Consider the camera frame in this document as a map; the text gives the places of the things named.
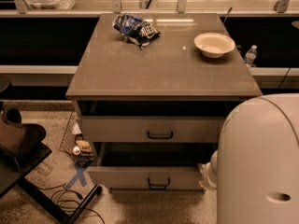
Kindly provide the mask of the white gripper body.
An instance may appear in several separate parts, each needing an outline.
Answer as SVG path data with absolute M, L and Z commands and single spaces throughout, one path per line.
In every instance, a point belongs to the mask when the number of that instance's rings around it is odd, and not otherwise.
M 207 163 L 205 167 L 206 186 L 209 189 L 217 188 L 217 174 L 212 169 L 211 163 Z

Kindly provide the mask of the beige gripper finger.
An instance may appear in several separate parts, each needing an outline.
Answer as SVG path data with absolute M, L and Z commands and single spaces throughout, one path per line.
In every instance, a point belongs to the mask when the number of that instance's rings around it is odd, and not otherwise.
M 206 184 L 207 183 L 206 165 L 203 163 L 199 163 L 198 169 L 201 173 L 203 182 Z

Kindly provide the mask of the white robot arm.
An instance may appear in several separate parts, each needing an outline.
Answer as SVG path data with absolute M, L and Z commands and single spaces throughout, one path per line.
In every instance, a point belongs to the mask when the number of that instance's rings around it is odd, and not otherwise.
M 217 224 L 299 224 L 299 94 L 234 108 L 199 170 L 201 186 L 217 191 Z

